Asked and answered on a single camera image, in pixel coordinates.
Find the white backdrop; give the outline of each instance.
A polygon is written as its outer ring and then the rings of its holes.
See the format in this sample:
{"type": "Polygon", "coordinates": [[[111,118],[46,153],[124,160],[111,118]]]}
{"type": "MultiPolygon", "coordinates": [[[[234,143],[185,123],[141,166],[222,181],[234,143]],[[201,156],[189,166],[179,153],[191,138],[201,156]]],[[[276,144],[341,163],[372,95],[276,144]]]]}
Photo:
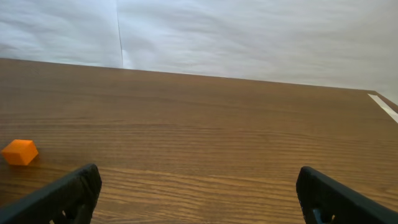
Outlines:
{"type": "Polygon", "coordinates": [[[0,57],[362,88],[398,103],[396,1],[3,1],[0,57]]]}

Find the white tape strip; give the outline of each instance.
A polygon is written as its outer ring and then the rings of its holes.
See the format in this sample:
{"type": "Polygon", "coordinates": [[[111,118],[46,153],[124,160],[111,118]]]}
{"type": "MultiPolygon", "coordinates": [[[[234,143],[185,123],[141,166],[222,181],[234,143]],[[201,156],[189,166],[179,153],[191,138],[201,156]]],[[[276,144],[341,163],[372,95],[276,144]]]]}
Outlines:
{"type": "Polygon", "coordinates": [[[387,114],[389,114],[391,116],[392,119],[394,119],[394,121],[396,121],[398,123],[398,114],[391,109],[391,107],[389,107],[382,99],[380,99],[378,96],[376,95],[370,95],[368,94],[385,112],[387,112],[387,114]]]}

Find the orange cube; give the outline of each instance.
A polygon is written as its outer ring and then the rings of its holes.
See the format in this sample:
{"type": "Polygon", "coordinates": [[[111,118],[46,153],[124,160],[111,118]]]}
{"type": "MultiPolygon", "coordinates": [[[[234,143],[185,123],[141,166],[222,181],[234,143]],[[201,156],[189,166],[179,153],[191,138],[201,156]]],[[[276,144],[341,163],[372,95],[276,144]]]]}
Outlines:
{"type": "Polygon", "coordinates": [[[8,164],[20,166],[29,164],[38,153],[32,140],[19,139],[13,140],[1,151],[8,164]]]}

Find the wood grain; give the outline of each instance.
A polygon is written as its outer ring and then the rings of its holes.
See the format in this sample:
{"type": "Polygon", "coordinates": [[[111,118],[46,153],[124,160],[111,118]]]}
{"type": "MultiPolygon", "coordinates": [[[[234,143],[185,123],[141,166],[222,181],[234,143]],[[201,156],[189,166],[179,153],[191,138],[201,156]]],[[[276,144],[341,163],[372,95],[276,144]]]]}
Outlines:
{"type": "Polygon", "coordinates": [[[0,60],[0,205],[86,163],[92,223],[303,223],[312,166],[398,211],[398,124],[366,90],[0,60]]]}

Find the black object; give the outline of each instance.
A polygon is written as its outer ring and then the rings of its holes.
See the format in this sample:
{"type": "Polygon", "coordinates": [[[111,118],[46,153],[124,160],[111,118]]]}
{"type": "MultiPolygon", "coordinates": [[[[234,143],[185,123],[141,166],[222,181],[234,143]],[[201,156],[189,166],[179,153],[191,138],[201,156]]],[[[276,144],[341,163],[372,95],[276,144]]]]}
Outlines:
{"type": "Polygon", "coordinates": [[[307,224],[398,223],[398,213],[311,167],[301,168],[296,191],[307,224]]]}
{"type": "Polygon", "coordinates": [[[65,177],[0,210],[0,224],[89,224],[101,190],[94,164],[65,177]]]}

